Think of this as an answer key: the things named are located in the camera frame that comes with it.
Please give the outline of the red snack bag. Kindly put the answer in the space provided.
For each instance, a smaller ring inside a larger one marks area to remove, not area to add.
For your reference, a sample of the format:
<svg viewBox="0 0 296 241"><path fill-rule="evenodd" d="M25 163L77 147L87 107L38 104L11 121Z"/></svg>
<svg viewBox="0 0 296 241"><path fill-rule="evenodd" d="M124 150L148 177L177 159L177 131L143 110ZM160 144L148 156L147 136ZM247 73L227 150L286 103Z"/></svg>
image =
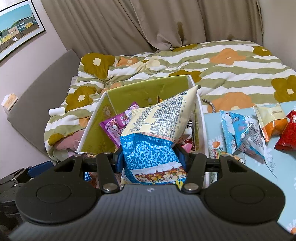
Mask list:
<svg viewBox="0 0 296 241"><path fill-rule="evenodd" d="M280 139L275 144L278 151L295 151L296 150L296 122L295 110L291 110L287 117L290 119Z"/></svg>

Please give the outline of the purple snack bag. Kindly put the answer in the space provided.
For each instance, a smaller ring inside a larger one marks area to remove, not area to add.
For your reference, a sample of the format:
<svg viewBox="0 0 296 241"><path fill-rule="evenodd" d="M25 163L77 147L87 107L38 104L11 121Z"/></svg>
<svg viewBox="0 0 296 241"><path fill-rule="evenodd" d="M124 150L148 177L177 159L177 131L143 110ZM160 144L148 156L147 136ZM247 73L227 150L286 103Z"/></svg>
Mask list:
<svg viewBox="0 0 296 241"><path fill-rule="evenodd" d="M139 105L134 101L126 111L99 124L117 148L121 146L120 136L132 118L132 110L138 108Z"/></svg>

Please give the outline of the small tissue box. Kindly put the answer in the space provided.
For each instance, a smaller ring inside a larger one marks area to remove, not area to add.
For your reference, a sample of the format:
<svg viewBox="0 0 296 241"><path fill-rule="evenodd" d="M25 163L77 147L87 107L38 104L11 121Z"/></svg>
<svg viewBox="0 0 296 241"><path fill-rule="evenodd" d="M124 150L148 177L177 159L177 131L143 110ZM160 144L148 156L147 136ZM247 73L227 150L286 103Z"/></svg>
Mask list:
<svg viewBox="0 0 296 241"><path fill-rule="evenodd" d="M2 103L1 103L1 106L3 107L4 112L5 112L6 114L9 113L9 111L10 111L11 108L14 106L14 104L17 102L17 100L18 100L18 97L17 97L14 93L12 93L12 94L7 94L7 95L4 97L4 99L3 99Z"/></svg>

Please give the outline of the cream orange snack bag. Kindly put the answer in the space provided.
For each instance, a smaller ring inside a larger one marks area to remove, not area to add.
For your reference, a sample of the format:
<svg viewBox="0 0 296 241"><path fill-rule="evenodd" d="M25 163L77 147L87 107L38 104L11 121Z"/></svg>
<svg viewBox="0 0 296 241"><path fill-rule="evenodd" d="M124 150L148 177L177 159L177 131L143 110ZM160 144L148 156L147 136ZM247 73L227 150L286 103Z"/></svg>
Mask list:
<svg viewBox="0 0 296 241"><path fill-rule="evenodd" d="M277 136L283 133L288 120L279 103L276 103L272 107L255 105L253 108L266 142L270 141L271 136Z"/></svg>

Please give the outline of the pink pillow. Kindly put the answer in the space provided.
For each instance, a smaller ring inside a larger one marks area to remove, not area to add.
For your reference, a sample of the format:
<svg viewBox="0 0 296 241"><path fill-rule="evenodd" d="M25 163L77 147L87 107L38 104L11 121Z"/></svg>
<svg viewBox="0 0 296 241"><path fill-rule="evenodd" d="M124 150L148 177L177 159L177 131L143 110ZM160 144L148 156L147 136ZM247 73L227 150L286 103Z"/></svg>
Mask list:
<svg viewBox="0 0 296 241"><path fill-rule="evenodd" d="M54 147L57 150L70 149L72 151L76 151L78 149L78 146L80 144L83 134L84 134L84 130L79 130L74 134L71 134L65 138L62 138L58 142L56 142L54 144Z"/></svg>

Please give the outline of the pink striped snack bag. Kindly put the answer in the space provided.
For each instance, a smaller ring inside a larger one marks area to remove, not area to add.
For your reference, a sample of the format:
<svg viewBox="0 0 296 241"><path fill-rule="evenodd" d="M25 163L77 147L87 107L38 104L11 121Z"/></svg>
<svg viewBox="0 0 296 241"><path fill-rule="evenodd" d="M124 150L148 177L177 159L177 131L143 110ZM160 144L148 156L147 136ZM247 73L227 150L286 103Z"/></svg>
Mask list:
<svg viewBox="0 0 296 241"><path fill-rule="evenodd" d="M195 141L191 134L183 134L179 144L188 153L195 151Z"/></svg>

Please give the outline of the floral striped quilt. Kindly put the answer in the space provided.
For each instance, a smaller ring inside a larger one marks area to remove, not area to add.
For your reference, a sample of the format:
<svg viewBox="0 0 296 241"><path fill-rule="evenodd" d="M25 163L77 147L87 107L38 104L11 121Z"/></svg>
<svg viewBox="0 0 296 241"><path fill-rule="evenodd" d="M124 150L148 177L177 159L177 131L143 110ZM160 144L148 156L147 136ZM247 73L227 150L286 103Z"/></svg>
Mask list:
<svg viewBox="0 0 296 241"><path fill-rule="evenodd" d="M65 114L47 122L44 142L48 156L63 161L73 155L74 151L57 150L54 144L85 130L105 91L179 75L190 75L201 85L200 96L208 101L203 105L204 113L295 100L295 71L250 41L190 44L133 56L88 53L81 58L78 74L61 104Z"/></svg>

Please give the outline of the light blue floral cloth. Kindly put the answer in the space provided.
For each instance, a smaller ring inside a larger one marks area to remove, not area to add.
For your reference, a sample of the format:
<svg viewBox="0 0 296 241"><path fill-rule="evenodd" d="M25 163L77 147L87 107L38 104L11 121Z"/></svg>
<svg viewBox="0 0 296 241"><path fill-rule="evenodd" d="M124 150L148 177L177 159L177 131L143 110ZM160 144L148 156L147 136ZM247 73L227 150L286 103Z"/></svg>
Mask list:
<svg viewBox="0 0 296 241"><path fill-rule="evenodd" d="M220 113L205 114L209 155L218 159L226 152L226 144L222 131ZM278 223L289 233L295 235L295 151L280 152L274 148L279 136L272 136L266 143L265 162L258 162L254 158L237 151L238 157L247 167L259 173L276 184L285 194L285 207Z"/></svg>

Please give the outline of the light blue white snack bag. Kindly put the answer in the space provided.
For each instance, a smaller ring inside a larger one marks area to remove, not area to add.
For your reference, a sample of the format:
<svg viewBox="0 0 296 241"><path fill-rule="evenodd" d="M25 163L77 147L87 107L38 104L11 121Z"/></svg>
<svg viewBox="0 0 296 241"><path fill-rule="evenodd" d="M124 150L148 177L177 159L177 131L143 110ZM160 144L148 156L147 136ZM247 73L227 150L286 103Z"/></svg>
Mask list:
<svg viewBox="0 0 296 241"><path fill-rule="evenodd" d="M241 151L264 163L267 151L258 121L251 116L224 110L220 111L220 117L227 152Z"/></svg>

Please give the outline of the blue cream snack bag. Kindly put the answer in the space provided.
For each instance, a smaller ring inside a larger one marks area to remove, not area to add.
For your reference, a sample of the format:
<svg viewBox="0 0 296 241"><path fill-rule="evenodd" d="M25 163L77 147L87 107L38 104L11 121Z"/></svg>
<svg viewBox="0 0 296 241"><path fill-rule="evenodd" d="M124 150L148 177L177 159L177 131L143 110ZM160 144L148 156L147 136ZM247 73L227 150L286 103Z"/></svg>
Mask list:
<svg viewBox="0 0 296 241"><path fill-rule="evenodd" d="M173 146L185 132L199 85L147 108L132 111L120 136L125 158L122 184L181 186L187 173Z"/></svg>

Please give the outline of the beige curtain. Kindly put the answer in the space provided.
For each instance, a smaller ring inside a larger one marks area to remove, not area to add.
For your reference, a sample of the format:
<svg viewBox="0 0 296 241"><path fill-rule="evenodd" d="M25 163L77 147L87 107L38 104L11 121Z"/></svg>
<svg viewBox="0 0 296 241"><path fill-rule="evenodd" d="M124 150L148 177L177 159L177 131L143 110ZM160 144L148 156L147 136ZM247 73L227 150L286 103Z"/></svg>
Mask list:
<svg viewBox="0 0 296 241"><path fill-rule="evenodd" d="M219 41L263 42L258 1L43 1L61 41L79 56L133 55Z"/></svg>

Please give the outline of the grey bed headboard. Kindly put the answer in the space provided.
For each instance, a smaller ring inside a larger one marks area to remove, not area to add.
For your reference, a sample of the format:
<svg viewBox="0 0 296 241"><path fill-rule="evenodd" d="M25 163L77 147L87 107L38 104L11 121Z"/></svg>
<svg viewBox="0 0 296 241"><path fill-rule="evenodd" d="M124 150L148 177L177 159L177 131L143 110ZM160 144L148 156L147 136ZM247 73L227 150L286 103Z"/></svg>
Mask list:
<svg viewBox="0 0 296 241"><path fill-rule="evenodd" d="M67 51L37 77L8 114L12 127L45 155L44 132L49 109L58 108L64 101L79 63L77 54Z"/></svg>

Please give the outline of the framed houses picture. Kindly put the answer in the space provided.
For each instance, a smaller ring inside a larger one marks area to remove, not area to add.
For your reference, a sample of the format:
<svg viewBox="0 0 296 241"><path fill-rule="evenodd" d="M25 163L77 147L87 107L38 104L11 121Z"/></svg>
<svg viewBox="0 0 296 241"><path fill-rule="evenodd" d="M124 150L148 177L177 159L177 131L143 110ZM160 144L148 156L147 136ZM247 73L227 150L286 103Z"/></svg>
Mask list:
<svg viewBox="0 0 296 241"><path fill-rule="evenodd" d="M32 1L20 1L1 10L1 60L22 44L45 32Z"/></svg>

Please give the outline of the white tube on bed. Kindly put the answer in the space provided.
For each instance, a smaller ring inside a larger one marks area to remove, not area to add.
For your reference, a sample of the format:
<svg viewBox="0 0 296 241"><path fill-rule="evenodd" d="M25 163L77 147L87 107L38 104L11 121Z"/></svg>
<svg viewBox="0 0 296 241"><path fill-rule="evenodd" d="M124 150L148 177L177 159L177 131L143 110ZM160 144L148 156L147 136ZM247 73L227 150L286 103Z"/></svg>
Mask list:
<svg viewBox="0 0 296 241"><path fill-rule="evenodd" d="M64 107L60 107L60 108L54 108L54 109L49 109L49 116L56 116L56 115L62 115L65 114L65 108Z"/></svg>

